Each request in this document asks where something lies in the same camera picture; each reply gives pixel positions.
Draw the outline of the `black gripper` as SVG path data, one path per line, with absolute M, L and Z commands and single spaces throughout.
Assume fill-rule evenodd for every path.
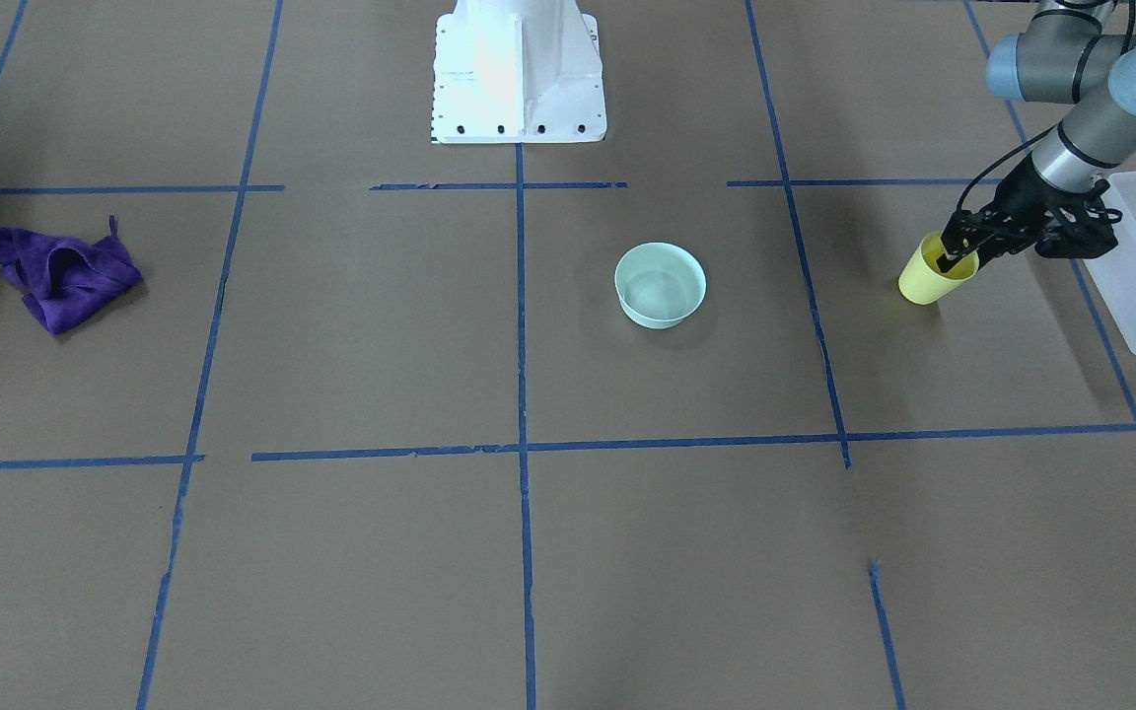
M 935 270 L 974 275 L 979 261 L 1028 249 L 1044 259 L 1099 259 L 1119 244 L 1114 228 L 1121 211 L 1104 203 L 1109 189 L 1108 179 L 1078 192 L 1054 187 L 1024 159 L 986 206 L 953 212 L 953 236 L 937 239 Z

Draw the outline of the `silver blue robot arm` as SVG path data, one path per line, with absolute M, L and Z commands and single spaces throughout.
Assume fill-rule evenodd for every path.
M 1136 33 L 1110 35 L 1113 1 L 1042 1 L 1029 25 L 989 53 L 987 89 L 1024 103 L 1063 105 L 1066 116 L 1004 157 L 989 201 L 957 206 L 941 233 L 935 270 L 977 270 L 1031 249 L 1046 259 L 1097 259 L 1116 248 L 1121 214 L 1108 177 L 1136 153 Z

